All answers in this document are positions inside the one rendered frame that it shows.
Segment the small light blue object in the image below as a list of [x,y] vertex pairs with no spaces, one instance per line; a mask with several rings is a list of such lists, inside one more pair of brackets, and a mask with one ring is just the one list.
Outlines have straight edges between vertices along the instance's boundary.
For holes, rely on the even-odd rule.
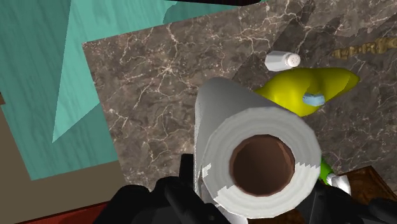
[[310,93],[305,93],[302,97],[303,103],[309,105],[309,106],[322,106],[326,100],[323,94],[310,94]]

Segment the green and white bottle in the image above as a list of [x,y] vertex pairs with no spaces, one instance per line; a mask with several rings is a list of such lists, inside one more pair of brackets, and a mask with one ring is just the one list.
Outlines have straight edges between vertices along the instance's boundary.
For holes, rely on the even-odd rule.
[[336,175],[331,166],[326,163],[324,158],[321,159],[319,179],[323,180],[325,184],[339,188],[351,195],[351,185],[348,177],[346,175]]

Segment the white paper towel roll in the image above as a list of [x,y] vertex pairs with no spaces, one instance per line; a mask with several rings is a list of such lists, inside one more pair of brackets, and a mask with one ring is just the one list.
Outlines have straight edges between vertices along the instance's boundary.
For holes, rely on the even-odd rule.
[[217,77],[198,90],[194,157],[199,196],[258,219],[288,212],[309,196],[321,149],[299,116]]

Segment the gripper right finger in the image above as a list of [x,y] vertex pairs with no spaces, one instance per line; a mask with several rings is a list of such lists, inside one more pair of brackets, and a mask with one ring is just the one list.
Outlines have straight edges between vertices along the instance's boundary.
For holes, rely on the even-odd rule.
[[317,181],[296,209],[305,224],[397,224],[397,202],[374,198],[362,204],[348,193]]

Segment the yellow curved object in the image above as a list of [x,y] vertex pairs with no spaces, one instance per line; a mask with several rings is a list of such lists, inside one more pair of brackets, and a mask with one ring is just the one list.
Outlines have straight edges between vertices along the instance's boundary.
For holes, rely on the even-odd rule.
[[323,94],[328,102],[350,91],[358,82],[359,77],[344,68],[296,68],[275,75],[254,92],[298,116],[307,116],[317,111],[320,106],[303,103],[302,97],[305,93]]

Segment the dark wooden box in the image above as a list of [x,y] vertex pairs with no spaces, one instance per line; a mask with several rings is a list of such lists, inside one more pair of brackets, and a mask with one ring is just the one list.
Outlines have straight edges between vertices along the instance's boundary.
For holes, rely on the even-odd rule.
[[358,202],[368,204],[377,197],[397,201],[397,195],[372,166],[356,169],[345,175],[351,185],[351,195]]

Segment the white salt shaker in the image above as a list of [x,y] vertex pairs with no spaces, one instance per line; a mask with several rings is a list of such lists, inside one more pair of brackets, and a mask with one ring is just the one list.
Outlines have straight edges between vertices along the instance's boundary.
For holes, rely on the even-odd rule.
[[269,71],[284,71],[297,67],[301,62],[298,54],[292,52],[271,51],[265,57],[265,65]]

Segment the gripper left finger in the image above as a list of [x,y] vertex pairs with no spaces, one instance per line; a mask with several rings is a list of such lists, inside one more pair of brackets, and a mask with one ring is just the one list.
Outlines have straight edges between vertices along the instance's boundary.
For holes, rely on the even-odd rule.
[[181,155],[178,176],[161,178],[153,191],[121,187],[93,224],[230,224],[212,203],[193,190],[194,156]]

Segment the brown knobbly elongated object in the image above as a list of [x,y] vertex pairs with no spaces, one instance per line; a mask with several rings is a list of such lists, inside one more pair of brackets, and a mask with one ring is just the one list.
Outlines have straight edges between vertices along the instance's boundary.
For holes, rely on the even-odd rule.
[[382,54],[393,48],[397,48],[397,37],[383,37],[377,38],[373,42],[364,43],[362,45],[336,49],[332,51],[331,56],[336,59],[347,60],[348,58],[357,54]]

